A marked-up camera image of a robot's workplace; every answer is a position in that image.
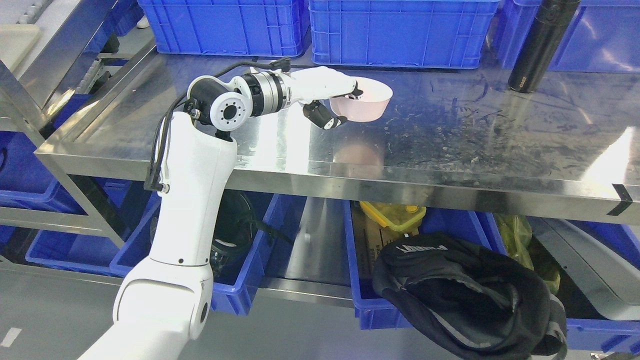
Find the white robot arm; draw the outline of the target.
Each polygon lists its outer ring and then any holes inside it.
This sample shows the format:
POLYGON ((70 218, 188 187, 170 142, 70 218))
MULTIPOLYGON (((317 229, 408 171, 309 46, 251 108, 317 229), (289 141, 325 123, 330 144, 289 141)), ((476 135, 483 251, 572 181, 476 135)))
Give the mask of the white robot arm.
POLYGON ((149 255, 126 275, 112 310, 113 324, 81 356, 82 360, 176 360, 201 335, 211 309, 214 275, 211 244, 221 203, 237 157, 230 132, 254 116, 291 104, 288 80, 280 71, 261 71, 224 83, 199 76, 185 98, 205 103, 218 133, 194 125, 195 111, 174 111, 162 126, 150 171, 150 187, 162 198, 149 255))

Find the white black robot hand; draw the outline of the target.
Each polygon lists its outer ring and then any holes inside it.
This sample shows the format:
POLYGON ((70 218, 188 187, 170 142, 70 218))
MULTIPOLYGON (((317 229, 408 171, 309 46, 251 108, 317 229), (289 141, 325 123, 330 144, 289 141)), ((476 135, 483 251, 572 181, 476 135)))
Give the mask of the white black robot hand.
POLYGON ((359 100, 364 93, 355 77, 326 66, 293 71, 285 75, 284 84, 288 102, 302 104, 302 114, 323 130, 337 128, 348 121, 346 116, 327 109, 323 100, 340 97, 359 100))

